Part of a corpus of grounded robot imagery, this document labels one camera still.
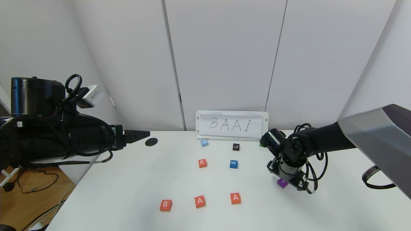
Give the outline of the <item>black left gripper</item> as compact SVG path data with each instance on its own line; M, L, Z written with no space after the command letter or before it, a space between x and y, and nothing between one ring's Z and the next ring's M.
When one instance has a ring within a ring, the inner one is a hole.
M96 156L107 151L121 150L126 143L135 143L150 136L150 131L125 130L121 125L110 125L108 132L103 125L77 127L72 129L72 148L79 156Z

